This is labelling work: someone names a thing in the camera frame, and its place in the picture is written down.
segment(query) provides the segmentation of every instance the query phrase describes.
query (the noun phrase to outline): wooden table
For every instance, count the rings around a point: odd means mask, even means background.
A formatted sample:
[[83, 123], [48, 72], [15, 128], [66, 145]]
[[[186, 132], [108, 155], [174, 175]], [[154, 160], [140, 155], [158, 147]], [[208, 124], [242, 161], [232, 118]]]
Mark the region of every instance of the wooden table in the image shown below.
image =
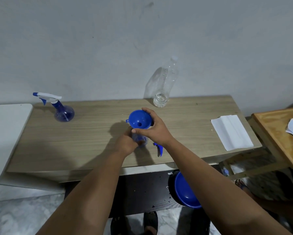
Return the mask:
[[[111, 152], [115, 140], [128, 124], [133, 110], [149, 107], [164, 120], [172, 135], [208, 163], [221, 162], [248, 149], [226, 151], [211, 119], [222, 115], [240, 118], [254, 147], [261, 143], [231, 96], [172, 98], [164, 108], [156, 108], [149, 100], [112, 100], [65, 102], [75, 110], [68, 123], [54, 119], [51, 105], [34, 105], [34, 109], [15, 149], [8, 172], [18, 172], [65, 182], [82, 179]], [[123, 167], [146, 166], [172, 162], [164, 150], [149, 141], [146, 148], [129, 155]]]
[[[263, 143], [268, 147], [272, 155], [276, 158], [276, 162], [237, 174], [233, 174], [231, 171], [231, 176], [229, 176], [229, 178], [235, 180], [287, 167], [293, 168], [293, 135], [286, 133], [285, 131], [292, 118], [293, 108], [252, 114], [249, 123]], [[254, 152], [252, 155], [240, 154], [226, 160], [225, 163], [227, 165], [233, 164], [266, 153], [267, 152], [261, 150]]]

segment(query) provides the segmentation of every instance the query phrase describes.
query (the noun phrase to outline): blue funnel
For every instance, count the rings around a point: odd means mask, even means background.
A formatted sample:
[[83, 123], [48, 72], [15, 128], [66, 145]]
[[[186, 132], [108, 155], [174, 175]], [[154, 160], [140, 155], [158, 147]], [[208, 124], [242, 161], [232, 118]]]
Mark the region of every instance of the blue funnel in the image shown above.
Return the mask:
[[133, 128], [147, 129], [151, 126], [153, 120], [151, 115], [144, 110], [135, 110], [129, 115], [126, 123], [130, 124]]

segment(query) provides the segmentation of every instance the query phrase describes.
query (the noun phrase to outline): left hand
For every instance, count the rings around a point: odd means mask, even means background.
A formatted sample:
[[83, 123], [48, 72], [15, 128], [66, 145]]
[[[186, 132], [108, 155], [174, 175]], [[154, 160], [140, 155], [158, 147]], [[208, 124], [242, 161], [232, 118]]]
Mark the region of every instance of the left hand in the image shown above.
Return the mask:
[[129, 154], [131, 154], [140, 145], [140, 143], [133, 141], [131, 138], [131, 130], [132, 127], [129, 126], [124, 134], [116, 140], [114, 146], [114, 150], [119, 152], [124, 157], [127, 157]]

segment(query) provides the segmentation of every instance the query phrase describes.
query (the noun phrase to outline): table top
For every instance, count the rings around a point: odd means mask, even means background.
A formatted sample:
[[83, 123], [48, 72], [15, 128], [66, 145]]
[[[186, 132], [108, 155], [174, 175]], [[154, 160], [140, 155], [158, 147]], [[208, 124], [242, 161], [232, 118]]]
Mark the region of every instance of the table top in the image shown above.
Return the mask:
[[0, 105], [0, 176], [26, 125], [31, 104]]
[[[129, 114], [143, 106], [155, 110], [177, 140], [209, 163], [252, 149], [225, 150], [210, 121], [222, 115], [237, 114], [253, 148], [262, 146], [231, 96], [171, 98], [164, 108], [156, 108], [148, 99], [63, 103], [75, 110], [74, 119], [67, 123], [54, 119], [55, 109], [51, 105], [34, 105], [7, 171], [92, 169], [100, 165], [127, 129], [125, 121]], [[166, 150], [158, 157], [157, 147], [149, 140], [145, 148], [136, 149], [125, 159], [123, 167], [172, 161]]]
[[269, 136], [276, 149], [293, 165], [293, 135], [286, 133], [293, 108], [252, 114], [252, 117]]

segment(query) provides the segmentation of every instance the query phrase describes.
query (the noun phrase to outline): water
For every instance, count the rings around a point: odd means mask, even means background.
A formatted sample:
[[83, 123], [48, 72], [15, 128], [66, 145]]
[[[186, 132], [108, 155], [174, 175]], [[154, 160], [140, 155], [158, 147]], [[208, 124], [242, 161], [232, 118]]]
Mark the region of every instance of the water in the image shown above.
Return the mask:
[[153, 104], [156, 107], [159, 107], [159, 108], [164, 107], [167, 102], [168, 102], [168, 97], [166, 95], [164, 95], [163, 93], [157, 93], [154, 96]]

